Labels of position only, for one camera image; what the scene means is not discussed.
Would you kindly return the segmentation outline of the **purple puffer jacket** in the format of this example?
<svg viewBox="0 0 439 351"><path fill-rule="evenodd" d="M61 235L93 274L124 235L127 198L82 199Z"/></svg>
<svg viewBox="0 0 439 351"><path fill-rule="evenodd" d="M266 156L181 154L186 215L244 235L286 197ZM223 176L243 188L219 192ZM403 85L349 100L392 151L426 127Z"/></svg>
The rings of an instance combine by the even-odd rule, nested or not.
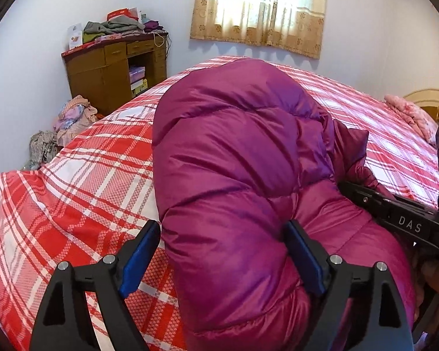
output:
<svg viewBox="0 0 439 351"><path fill-rule="evenodd" d="M290 219L349 263L386 263L414 315L404 245L339 191L385 191L365 165L368 132L331 116L341 97L258 59L194 70L161 97L155 198L189 350L298 345L316 305L282 238Z"/></svg>

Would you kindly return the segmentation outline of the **pink floral pillow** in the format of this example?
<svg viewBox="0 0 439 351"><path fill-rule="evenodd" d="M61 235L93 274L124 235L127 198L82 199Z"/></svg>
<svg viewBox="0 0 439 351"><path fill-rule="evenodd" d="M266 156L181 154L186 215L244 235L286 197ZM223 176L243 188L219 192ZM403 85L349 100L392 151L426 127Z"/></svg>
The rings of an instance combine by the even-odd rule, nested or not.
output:
<svg viewBox="0 0 439 351"><path fill-rule="evenodd" d="M400 116L430 146L436 146L438 124L418 105L403 97L387 94L384 96L386 105Z"/></svg>

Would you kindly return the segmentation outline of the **red box on desk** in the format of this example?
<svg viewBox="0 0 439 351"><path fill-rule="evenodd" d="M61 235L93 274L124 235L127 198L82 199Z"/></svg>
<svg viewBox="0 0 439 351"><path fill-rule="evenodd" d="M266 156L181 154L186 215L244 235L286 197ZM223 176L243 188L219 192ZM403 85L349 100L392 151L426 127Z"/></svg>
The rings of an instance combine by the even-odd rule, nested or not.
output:
<svg viewBox="0 0 439 351"><path fill-rule="evenodd" d="M134 19L136 21L139 20L138 11L136 8L122 8L119 10L114 10L107 14L106 20L110 21L111 19L122 17L122 16Z"/></svg>

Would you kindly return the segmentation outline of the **white card box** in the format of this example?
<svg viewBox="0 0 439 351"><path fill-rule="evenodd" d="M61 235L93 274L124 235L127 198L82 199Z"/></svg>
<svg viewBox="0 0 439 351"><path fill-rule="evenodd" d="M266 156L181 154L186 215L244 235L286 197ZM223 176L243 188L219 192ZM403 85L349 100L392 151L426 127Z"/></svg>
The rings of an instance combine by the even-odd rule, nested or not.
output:
<svg viewBox="0 0 439 351"><path fill-rule="evenodd" d="M83 45L83 27L81 23L69 27L67 30L67 39L69 50Z"/></svg>

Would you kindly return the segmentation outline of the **purple folded clothes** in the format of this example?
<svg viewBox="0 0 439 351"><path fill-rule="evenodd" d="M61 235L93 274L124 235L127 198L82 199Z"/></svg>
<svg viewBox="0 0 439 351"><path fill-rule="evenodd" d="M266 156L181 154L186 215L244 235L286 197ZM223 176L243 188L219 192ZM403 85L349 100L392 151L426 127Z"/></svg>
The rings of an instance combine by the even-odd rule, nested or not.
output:
<svg viewBox="0 0 439 351"><path fill-rule="evenodd" d="M143 25L144 25L145 33L164 31L163 26L160 25L158 21L149 20L145 22Z"/></svg>

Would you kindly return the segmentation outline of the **grey folded clothes pile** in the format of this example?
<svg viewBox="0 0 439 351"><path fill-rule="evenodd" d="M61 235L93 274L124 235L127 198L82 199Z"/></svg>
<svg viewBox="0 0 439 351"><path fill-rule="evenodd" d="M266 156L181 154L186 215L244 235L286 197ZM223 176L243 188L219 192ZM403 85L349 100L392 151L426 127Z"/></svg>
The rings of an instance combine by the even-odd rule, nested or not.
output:
<svg viewBox="0 0 439 351"><path fill-rule="evenodd" d="M97 37L130 32L133 30L143 31L144 24L134 18L118 16L105 22L88 21L83 30L83 43L89 43Z"/></svg>

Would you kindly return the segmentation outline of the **wooden headboard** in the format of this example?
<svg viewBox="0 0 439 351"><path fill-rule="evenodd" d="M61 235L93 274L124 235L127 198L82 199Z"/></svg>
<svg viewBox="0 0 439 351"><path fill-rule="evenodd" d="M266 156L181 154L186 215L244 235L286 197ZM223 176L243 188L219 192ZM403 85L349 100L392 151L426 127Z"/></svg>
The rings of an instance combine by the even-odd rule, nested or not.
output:
<svg viewBox="0 0 439 351"><path fill-rule="evenodd" d="M415 103L434 121L439 122L439 89L417 90L405 95L404 99Z"/></svg>

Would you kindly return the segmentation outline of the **boxes in desk shelf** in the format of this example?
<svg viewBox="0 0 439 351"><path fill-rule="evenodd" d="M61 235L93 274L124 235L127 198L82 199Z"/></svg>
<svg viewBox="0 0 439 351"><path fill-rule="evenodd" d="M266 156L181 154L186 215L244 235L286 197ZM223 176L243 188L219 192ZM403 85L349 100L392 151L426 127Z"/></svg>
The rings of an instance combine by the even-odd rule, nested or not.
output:
<svg viewBox="0 0 439 351"><path fill-rule="evenodd" d="M136 97L148 89L148 81L145 73L145 67L131 67L129 69L132 97Z"/></svg>

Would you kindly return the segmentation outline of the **pink clothes heap on floor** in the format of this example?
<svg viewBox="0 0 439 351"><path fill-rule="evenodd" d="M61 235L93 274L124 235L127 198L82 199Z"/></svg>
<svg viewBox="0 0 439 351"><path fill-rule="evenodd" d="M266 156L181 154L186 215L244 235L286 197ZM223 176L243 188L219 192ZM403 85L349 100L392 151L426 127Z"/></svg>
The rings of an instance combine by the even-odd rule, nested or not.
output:
<svg viewBox="0 0 439 351"><path fill-rule="evenodd" d="M54 121L58 146L67 146L81 132L97 122L97 113L97 109L81 95L69 100Z"/></svg>

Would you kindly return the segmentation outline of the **red plaid bed cover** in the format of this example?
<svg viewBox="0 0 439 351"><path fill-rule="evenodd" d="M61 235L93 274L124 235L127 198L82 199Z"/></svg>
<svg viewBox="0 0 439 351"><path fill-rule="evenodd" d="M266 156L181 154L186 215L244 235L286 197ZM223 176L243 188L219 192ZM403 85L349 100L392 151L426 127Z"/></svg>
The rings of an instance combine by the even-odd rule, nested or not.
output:
<svg viewBox="0 0 439 351"><path fill-rule="evenodd" d="M167 79L96 122L40 170L0 174L0 324L13 348L29 348L39 304L58 263L98 262L134 238L149 219L161 222L154 184L157 105L190 72L237 59L250 58L211 59ZM303 71L271 64L290 75ZM368 132L365 165L384 193L436 204L435 149L384 103L325 79L342 95L331 116L349 129ZM173 274L162 239L141 284L127 297L151 350L189 350Z"/></svg>

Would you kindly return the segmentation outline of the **beige window curtain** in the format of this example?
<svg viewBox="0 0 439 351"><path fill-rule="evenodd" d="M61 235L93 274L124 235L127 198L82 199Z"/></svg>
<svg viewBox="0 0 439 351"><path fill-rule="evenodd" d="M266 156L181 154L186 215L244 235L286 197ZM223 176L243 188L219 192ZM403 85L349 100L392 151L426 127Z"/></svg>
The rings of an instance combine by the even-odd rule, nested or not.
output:
<svg viewBox="0 0 439 351"><path fill-rule="evenodd" d="M190 37L319 59L327 0L195 0Z"/></svg>

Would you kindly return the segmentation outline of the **grey patterned bag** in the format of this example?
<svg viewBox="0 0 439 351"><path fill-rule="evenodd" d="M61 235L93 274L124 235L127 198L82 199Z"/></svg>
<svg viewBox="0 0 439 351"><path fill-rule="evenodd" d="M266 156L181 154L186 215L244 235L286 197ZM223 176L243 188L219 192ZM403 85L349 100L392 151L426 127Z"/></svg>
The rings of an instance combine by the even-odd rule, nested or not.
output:
<svg viewBox="0 0 439 351"><path fill-rule="evenodd" d="M57 136L53 131L35 133L29 143L29 159L23 170L38 170L50 162L59 151Z"/></svg>

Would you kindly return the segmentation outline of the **brown wooden desk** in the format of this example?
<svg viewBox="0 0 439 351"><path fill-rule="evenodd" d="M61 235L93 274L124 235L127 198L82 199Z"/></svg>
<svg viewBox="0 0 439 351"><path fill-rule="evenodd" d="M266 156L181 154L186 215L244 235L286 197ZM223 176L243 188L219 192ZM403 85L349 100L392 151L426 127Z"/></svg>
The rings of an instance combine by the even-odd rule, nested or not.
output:
<svg viewBox="0 0 439 351"><path fill-rule="evenodd" d="M144 67L147 86L167 79L167 32L90 42L61 54L69 89L107 116L135 95L130 69Z"/></svg>

